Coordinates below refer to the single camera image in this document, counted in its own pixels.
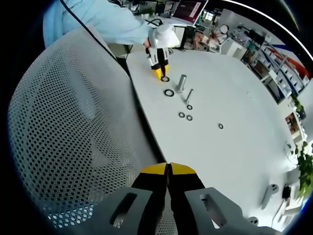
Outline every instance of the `black cable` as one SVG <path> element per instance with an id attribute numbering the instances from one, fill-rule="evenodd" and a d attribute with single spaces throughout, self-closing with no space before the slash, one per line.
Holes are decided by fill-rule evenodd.
<path id="1" fill-rule="evenodd" d="M 160 24 L 158 26 L 163 24 L 163 21 L 161 19 L 158 19 L 158 18 L 155 18 L 155 19 L 153 19 L 151 21 L 148 21 L 148 24 L 152 23 L 153 21 L 160 21 Z"/>
<path id="2" fill-rule="evenodd" d="M 94 34 L 86 27 L 86 25 L 81 22 L 81 20 L 69 9 L 69 7 L 66 5 L 66 3 L 63 0 L 60 0 L 63 7 L 71 14 L 72 17 L 74 17 L 75 20 L 90 34 L 90 36 L 118 63 L 118 60 L 116 57 L 109 52 L 109 50 L 94 36 Z"/>
<path id="3" fill-rule="evenodd" d="M 127 57 L 128 57 L 128 55 L 129 55 L 129 53 L 131 53 L 131 50 L 132 50 L 132 49 L 133 49 L 133 45 L 131 46 L 131 48 L 129 48 L 125 60 L 127 60 Z"/>

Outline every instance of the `person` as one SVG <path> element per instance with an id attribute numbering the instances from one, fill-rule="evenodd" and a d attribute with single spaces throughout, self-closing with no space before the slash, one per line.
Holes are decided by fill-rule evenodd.
<path id="1" fill-rule="evenodd" d="M 128 8 L 108 0 L 64 0 L 69 9 L 86 25 L 93 26 L 106 43 L 141 44 L 149 47 L 147 23 L 137 20 Z M 47 48 L 80 24 L 56 0 L 43 19 L 43 37 Z"/>
<path id="2" fill-rule="evenodd" d="M 210 48 L 218 48 L 219 45 L 226 40 L 228 37 L 229 27 L 225 24 L 222 25 L 221 29 L 215 32 L 211 32 L 208 36 L 203 33 L 196 32 L 194 37 L 194 49 L 199 49 L 199 44 L 207 44 Z"/>
<path id="3" fill-rule="evenodd" d="M 245 31 L 244 37 L 243 37 L 243 45 L 246 44 L 250 40 L 248 35 L 249 35 L 248 31 Z"/>

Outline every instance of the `metal cylinder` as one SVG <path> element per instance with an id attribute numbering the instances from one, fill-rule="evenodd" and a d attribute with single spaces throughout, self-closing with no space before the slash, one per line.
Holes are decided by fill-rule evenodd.
<path id="1" fill-rule="evenodd" d="M 185 101 L 186 104 L 189 104 L 189 101 L 190 101 L 190 98 L 191 98 L 191 95 L 192 95 L 193 92 L 194 92 L 194 89 L 191 89 L 189 94 L 188 94 L 188 96 L 187 96 L 187 98 L 186 98 L 186 101 Z"/>
<path id="2" fill-rule="evenodd" d="M 186 79 L 187 79 L 187 76 L 185 74 L 182 74 L 180 77 L 179 83 L 176 87 L 177 92 L 182 92 L 184 90 Z"/>

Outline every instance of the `white tabletop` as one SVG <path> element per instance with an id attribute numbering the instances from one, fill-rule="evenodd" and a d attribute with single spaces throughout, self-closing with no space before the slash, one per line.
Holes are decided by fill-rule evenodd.
<path id="1" fill-rule="evenodd" d="M 268 225 L 271 221 L 262 223 L 262 216 L 274 216 L 280 205 L 288 170 L 284 147 L 293 141 L 277 104 L 253 72 L 238 59 L 191 50 L 170 55 L 168 83 L 153 76 L 145 53 L 130 54 L 127 64 L 166 161 L 190 166 L 206 187 L 215 187 L 245 216 L 258 214 L 259 225 Z M 187 75 L 185 91 L 165 96 L 163 91 L 175 89 L 181 74 Z M 183 101 L 191 88 L 189 111 Z M 180 118 L 179 112 L 193 120 Z M 272 183 L 280 187 L 276 202 L 260 211 Z"/>

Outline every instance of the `black rubber washer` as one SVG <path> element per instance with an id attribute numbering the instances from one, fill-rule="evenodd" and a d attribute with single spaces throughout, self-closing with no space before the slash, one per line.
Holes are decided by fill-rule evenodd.
<path id="1" fill-rule="evenodd" d="M 188 121 L 191 121 L 193 119 L 192 116 L 190 116 L 190 115 L 187 115 L 186 118 L 187 118 Z"/>
<path id="2" fill-rule="evenodd" d="M 168 96 L 168 97 L 173 97 L 173 96 L 174 96 L 174 91 L 171 90 L 171 89 L 166 89 L 166 90 L 164 91 L 164 94 L 165 94 L 166 96 Z"/>
<path id="3" fill-rule="evenodd" d="M 169 81 L 170 81 L 170 78 L 167 77 L 167 76 L 164 76 L 164 77 L 161 78 L 161 81 L 162 81 L 162 82 L 169 82 Z"/>
<path id="4" fill-rule="evenodd" d="M 179 113 L 178 113 L 178 116 L 179 116 L 180 118 L 182 118 L 182 117 L 184 118 L 184 117 L 185 117 L 185 114 L 184 114 L 183 112 L 179 112 Z"/>

